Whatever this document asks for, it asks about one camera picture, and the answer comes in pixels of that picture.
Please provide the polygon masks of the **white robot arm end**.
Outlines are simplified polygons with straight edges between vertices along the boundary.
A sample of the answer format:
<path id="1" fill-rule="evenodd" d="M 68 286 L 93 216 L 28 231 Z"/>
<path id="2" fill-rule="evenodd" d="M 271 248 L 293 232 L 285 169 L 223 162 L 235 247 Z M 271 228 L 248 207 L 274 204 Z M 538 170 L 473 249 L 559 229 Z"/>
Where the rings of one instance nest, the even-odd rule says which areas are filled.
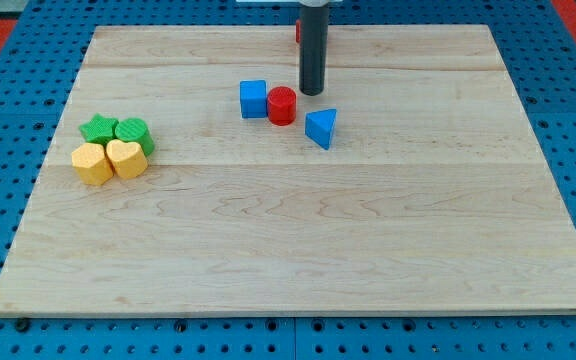
<path id="1" fill-rule="evenodd" d="M 236 0 L 236 3 L 244 4 L 246 6 L 253 5 L 271 5 L 271 6 L 307 6 L 307 7 L 322 7 L 325 5 L 337 5 L 342 3 L 343 0 Z"/>

